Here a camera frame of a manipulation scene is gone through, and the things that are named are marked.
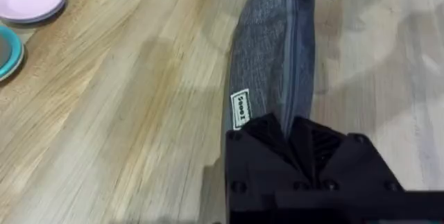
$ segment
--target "wooden table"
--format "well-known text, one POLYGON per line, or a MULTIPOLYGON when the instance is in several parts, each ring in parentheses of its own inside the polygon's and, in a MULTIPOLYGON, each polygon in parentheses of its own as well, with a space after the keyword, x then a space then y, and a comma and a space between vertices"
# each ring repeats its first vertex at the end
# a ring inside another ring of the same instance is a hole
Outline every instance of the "wooden table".
MULTIPOLYGON (((225 222, 220 136, 245 0, 69 0, 0 84, 0 223, 225 222)), ((444 189, 444 0, 319 0, 312 119, 444 189)))

